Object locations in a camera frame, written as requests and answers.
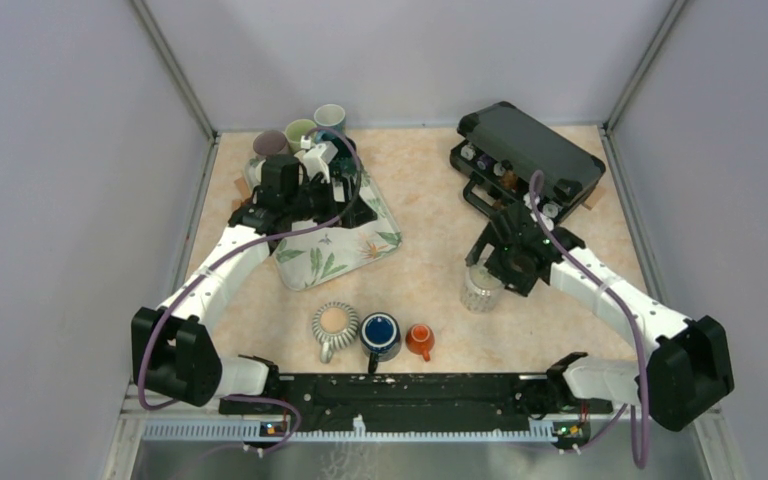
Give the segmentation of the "lilac purple mug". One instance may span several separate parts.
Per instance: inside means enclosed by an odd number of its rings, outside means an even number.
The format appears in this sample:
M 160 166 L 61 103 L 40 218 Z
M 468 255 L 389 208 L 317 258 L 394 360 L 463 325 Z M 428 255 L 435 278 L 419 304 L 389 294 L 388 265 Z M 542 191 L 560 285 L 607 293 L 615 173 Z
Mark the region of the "lilac purple mug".
M 290 154 L 289 141 L 282 131 L 267 130 L 260 133 L 252 144 L 255 158 L 258 161 L 274 155 Z

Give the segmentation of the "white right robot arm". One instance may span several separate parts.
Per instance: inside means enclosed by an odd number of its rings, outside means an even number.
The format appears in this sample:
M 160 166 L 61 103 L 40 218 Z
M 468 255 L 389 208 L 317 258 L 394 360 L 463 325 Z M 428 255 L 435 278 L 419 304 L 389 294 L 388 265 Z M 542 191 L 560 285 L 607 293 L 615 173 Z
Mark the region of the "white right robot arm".
M 725 328 L 692 319 L 613 272 L 564 227 L 549 227 L 524 204 L 494 212 L 466 257 L 502 286 L 528 296 L 538 282 L 589 308 L 635 351 L 630 361 L 573 353 L 550 369 L 549 404 L 572 412 L 585 400 L 639 407 L 680 431 L 735 389 Z

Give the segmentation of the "dark green mug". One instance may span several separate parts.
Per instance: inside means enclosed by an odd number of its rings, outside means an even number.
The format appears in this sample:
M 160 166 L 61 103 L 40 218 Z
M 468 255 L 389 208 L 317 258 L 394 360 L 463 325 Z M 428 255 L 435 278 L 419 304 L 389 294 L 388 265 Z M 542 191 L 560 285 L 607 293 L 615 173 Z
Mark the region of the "dark green mug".
M 328 163 L 329 178 L 332 184 L 342 188 L 344 200 L 347 201 L 356 191 L 358 184 L 354 158 L 346 144 L 337 137 L 331 136 L 325 144 L 336 149 Z

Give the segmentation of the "light blue mug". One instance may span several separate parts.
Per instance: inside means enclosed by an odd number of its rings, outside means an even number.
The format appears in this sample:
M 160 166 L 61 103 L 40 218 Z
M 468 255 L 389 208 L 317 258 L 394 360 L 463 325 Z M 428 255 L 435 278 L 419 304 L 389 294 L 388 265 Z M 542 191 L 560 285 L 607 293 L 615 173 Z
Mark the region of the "light blue mug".
M 315 110 L 313 118 L 318 127 L 329 128 L 339 133 L 345 132 L 346 111 L 341 105 L 322 105 Z

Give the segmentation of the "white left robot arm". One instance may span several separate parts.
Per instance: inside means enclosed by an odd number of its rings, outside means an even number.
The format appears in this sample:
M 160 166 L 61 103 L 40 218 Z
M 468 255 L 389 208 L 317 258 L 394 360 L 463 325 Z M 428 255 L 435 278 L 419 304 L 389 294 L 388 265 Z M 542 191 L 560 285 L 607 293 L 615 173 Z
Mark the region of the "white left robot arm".
M 221 356 L 212 332 L 246 278 L 287 238 L 330 227 L 356 225 L 362 205 L 364 167 L 349 162 L 303 161 L 273 155 L 262 164 L 261 182 L 231 214 L 206 260 L 159 306 L 142 307 L 131 326 L 133 380 L 146 410 L 159 410 L 149 392 L 166 403 L 203 406 L 216 396 L 242 395 L 257 413 L 279 404 L 280 386 L 259 358 Z

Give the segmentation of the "light green mug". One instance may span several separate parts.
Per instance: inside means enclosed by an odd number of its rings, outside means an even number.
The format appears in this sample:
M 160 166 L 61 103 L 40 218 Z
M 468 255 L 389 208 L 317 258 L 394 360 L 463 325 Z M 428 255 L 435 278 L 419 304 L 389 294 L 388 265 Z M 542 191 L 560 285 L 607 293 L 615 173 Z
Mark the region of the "light green mug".
M 284 135 L 292 154 L 309 150 L 315 145 L 316 127 L 317 124 L 311 119 L 297 119 L 286 126 Z

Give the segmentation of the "small orange mug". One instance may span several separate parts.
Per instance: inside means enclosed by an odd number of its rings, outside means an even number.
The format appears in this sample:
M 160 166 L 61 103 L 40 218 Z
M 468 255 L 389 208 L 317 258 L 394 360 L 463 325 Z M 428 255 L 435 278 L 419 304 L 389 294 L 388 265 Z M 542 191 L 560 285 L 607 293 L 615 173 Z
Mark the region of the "small orange mug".
M 431 361 L 431 351 L 435 345 L 433 330 L 426 324 L 411 326 L 405 337 L 408 350 L 420 356 L 425 362 Z

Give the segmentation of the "clear floral glass jar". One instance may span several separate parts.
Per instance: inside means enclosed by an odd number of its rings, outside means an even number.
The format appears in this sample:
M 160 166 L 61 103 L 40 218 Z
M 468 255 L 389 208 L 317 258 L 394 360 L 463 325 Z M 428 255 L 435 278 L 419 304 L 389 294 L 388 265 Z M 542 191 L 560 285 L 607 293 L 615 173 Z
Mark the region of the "clear floral glass jar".
M 489 313 L 499 303 L 504 284 L 484 265 L 472 265 L 466 270 L 460 294 L 462 305 L 473 313 Z

